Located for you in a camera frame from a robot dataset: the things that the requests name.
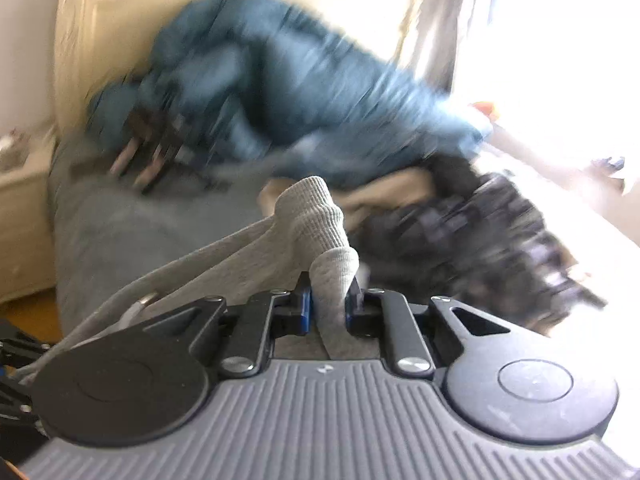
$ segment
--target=orange object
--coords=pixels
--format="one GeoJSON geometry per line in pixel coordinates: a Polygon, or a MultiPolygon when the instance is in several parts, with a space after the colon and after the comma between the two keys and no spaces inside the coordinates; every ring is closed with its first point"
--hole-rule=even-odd
{"type": "Polygon", "coordinates": [[[482,112],[491,121],[497,121],[500,118],[495,104],[491,101],[478,101],[477,103],[473,103],[472,107],[482,112]]]}
{"type": "Polygon", "coordinates": [[[18,471],[11,462],[6,463],[9,466],[9,469],[18,475],[18,478],[22,480],[29,480],[25,475],[23,475],[20,471],[18,471]]]}

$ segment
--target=black mechanical device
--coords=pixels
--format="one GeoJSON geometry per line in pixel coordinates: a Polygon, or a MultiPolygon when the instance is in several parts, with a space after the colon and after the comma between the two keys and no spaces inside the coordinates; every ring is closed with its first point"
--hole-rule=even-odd
{"type": "Polygon", "coordinates": [[[346,298],[379,359],[273,357],[312,318],[292,291],[208,297],[76,347],[29,395],[31,480],[629,479],[601,443],[618,388],[544,336],[450,298],[346,298]]]}
{"type": "Polygon", "coordinates": [[[33,412],[30,390],[8,378],[7,371],[34,362],[50,348],[51,343],[39,341],[0,319],[0,456],[7,460],[22,462],[48,442],[33,412]]]}

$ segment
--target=wooden floor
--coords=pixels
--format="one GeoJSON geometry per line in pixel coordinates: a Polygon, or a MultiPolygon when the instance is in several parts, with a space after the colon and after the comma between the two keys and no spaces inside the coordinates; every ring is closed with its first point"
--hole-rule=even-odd
{"type": "Polygon", "coordinates": [[[41,341],[62,339],[53,288],[0,305],[0,317],[41,341]]]}

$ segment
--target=cream headboard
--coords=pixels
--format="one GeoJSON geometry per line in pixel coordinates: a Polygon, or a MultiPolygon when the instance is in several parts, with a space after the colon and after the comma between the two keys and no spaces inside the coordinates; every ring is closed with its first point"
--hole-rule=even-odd
{"type": "MultiPolygon", "coordinates": [[[[142,68],[159,29],[190,0],[60,0],[54,95],[62,134],[84,126],[89,99],[142,68]]],[[[287,0],[383,59],[404,64],[420,0],[287,0]]]]}

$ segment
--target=curtain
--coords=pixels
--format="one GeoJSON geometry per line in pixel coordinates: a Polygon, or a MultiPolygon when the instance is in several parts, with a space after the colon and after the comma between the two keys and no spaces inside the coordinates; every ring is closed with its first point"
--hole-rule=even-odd
{"type": "Polygon", "coordinates": [[[430,86],[451,91],[467,39],[486,23],[491,1],[422,0],[408,67],[430,86]]]}

